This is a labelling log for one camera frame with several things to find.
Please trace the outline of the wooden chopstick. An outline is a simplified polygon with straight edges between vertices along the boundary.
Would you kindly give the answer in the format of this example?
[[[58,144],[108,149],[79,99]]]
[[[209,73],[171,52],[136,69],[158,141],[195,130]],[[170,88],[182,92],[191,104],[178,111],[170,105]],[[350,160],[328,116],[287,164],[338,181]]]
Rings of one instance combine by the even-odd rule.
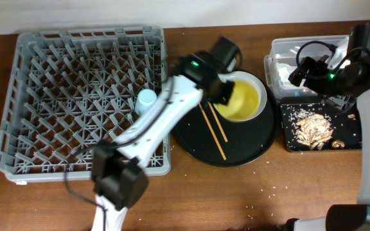
[[[224,132],[224,130],[222,128],[222,125],[221,125],[221,123],[220,123],[220,121],[219,121],[219,119],[218,119],[218,117],[216,115],[216,112],[215,112],[215,109],[214,109],[213,105],[210,102],[208,102],[208,106],[209,106],[209,108],[211,110],[211,113],[212,113],[212,115],[213,115],[213,117],[214,117],[214,119],[216,121],[217,127],[219,128],[220,133],[222,134],[222,137],[223,137],[224,141],[225,142],[228,142],[227,136],[226,136],[226,134],[225,134],[225,132]]]
[[[205,120],[205,122],[206,122],[206,124],[207,124],[207,126],[209,128],[209,131],[211,132],[211,135],[212,135],[212,137],[213,137],[213,139],[215,141],[215,144],[216,144],[216,146],[217,146],[217,148],[218,148],[218,150],[219,150],[219,152],[220,152],[223,160],[227,160],[227,158],[225,156],[225,153],[224,153],[224,151],[223,151],[223,149],[222,149],[222,147],[221,147],[221,145],[220,145],[220,143],[218,141],[218,138],[217,138],[217,136],[216,136],[216,134],[215,134],[212,126],[211,126],[211,123],[209,122],[209,119],[207,118],[207,115],[206,115],[204,109],[202,108],[202,105],[199,103],[198,106],[199,106],[200,111],[202,112],[202,116],[203,116],[203,118],[204,118],[204,120]]]

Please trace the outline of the grey round plate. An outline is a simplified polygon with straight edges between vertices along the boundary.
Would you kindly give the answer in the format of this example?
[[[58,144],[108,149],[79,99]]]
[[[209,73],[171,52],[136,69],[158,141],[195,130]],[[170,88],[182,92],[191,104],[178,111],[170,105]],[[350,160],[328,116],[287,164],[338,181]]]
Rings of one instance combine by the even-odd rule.
[[[234,71],[229,74],[220,74],[219,77],[221,80],[229,80],[233,82],[245,81],[251,84],[258,91],[258,94],[260,95],[260,105],[259,105],[259,108],[256,114],[252,116],[249,120],[254,119],[255,117],[261,114],[261,112],[263,111],[267,103],[267,91],[265,89],[264,84],[262,83],[262,81],[260,81],[259,78],[245,71]]]

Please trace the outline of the yellow bowl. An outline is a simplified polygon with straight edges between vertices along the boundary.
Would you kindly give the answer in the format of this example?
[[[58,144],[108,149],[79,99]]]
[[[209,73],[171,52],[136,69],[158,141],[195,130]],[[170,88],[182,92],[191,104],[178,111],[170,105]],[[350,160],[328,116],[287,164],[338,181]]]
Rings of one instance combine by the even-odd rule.
[[[258,91],[245,81],[236,81],[227,105],[215,104],[219,114],[229,121],[246,121],[256,114],[260,105]]]

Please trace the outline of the food scraps pile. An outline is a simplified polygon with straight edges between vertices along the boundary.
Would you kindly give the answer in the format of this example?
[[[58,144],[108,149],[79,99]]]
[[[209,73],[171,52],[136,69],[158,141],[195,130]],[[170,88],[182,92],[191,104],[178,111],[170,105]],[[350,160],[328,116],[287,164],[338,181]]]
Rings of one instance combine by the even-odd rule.
[[[331,150],[341,150],[348,148],[344,139],[334,138],[342,130],[332,124],[329,115],[317,114],[314,111],[299,109],[290,115],[288,122],[292,125],[290,133],[293,137],[288,141],[296,142],[313,151],[323,149],[325,144],[330,144]]]

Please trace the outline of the white napkin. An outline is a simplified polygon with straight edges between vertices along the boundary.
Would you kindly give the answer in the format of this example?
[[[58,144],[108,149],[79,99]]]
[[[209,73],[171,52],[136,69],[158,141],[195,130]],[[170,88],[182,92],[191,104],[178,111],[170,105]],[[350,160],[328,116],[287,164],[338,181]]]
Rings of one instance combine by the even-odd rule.
[[[297,67],[283,64],[276,62],[276,71],[279,79],[284,87],[295,87],[295,85],[291,84],[289,81],[289,76],[297,69]]]

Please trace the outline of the light blue plastic cup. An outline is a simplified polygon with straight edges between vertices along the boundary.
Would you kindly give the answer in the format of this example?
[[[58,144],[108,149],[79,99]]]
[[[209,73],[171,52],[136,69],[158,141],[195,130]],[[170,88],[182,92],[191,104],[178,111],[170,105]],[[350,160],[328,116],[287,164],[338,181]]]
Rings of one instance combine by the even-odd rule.
[[[139,92],[137,95],[136,103],[135,103],[135,112],[138,115],[141,115],[145,113],[150,106],[153,105],[153,103],[157,99],[157,94],[150,89],[143,89]]]

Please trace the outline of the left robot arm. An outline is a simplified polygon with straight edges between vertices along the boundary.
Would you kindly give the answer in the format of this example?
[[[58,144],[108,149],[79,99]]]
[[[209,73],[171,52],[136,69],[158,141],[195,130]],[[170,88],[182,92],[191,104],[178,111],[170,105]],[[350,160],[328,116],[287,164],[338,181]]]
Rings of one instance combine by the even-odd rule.
[[[224,78],[243,60],[240,48],[220,37],[209,51],[183,56],[156,101],[112,142],[93,149],[96,194],[93,230],[121,230],[128,209],[146,191],[150,158],[173,127],[202,100],[227,105],[234,82]]]

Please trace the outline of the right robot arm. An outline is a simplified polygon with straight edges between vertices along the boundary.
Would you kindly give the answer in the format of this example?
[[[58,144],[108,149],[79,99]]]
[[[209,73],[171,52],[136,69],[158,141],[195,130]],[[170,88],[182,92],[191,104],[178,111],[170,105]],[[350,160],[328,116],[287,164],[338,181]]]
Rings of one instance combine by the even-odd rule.
[[[370,230],[370,23],[351,28],[347,53],[334,67],[310,57],[295,61],[297,68],[288,78],[291,84],[327,98],[355,98],[362,128],[362,177],[356,204],[332,205],[321,218],[292,218],[281,229]]]

